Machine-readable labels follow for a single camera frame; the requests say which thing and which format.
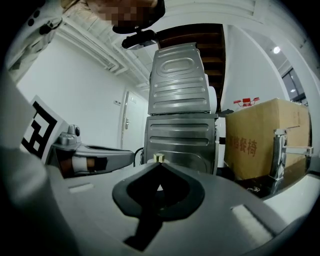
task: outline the black plastic mount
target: black plastic mount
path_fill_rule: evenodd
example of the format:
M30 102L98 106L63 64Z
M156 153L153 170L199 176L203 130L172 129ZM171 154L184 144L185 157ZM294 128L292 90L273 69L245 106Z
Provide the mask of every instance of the black plastic mount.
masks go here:
M147 211L163 221L175 221L196 211L205 190L196 179L164 163L120 181L112 197L127 216L140 218Z

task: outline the cardboard box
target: cardboard box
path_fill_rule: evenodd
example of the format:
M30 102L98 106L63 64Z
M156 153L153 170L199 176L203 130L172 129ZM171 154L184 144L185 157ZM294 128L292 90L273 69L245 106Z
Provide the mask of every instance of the cardboard box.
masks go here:
M308 146L310 120L308 108L282 99L273 99L227 115L224 160L240 179L270 173L274 130L288 129L288 146ZM305 159L287 154L286 167Z

